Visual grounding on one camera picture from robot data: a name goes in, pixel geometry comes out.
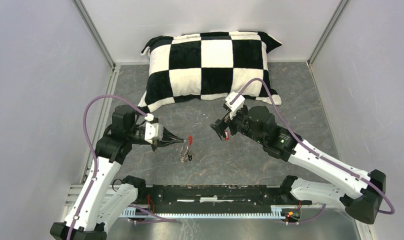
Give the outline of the metal keyring with red handle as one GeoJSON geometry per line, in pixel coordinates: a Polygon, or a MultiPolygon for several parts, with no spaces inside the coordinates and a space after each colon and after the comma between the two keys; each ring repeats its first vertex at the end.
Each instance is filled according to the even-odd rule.
{"type": "Polygon", "coordinates": [[[187,139],[184,140],[183,146],[180,149],[179,159],[182,163],[191,162],[193,160],[193,137],[189,135],[187,139]]]}

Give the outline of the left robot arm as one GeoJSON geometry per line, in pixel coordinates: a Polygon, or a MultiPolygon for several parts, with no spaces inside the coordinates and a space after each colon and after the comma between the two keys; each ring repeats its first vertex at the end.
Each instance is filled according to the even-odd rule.
{"type": "Polygon", "coordinates": [[[71,211],[63,222],[53,223],[50,235],[56,240],[105,240],[120,214],[131,204],[147,198],[146,181],[126,176],[117,192],[104,203],[115,175],[134,145],[149,145],[153,151],[184,142],[159,123],[152,114],[138,123],[139,112],[120,105],[111,115],[111,124],[97,141],[88,177],[71,211]]]}

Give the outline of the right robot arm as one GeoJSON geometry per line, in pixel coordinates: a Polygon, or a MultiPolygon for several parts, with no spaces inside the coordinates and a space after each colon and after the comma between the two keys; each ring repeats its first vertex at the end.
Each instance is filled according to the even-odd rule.
{"type": "Polygon", "coordinates": [[[283,203],[300,200],[342,207],[362,223],[375,223],[386,192],[385,173],[350,166],[318,150],[301,136],[292,136],[288,129],[277,125],[275,116],[265,106],[244,105],[235,116],[230,115],[227,113],[210,125],[221,140],[240,133],[260,144],[269,156],[309,170],[327,181],[287,176],[278,191],[283,203]]]}

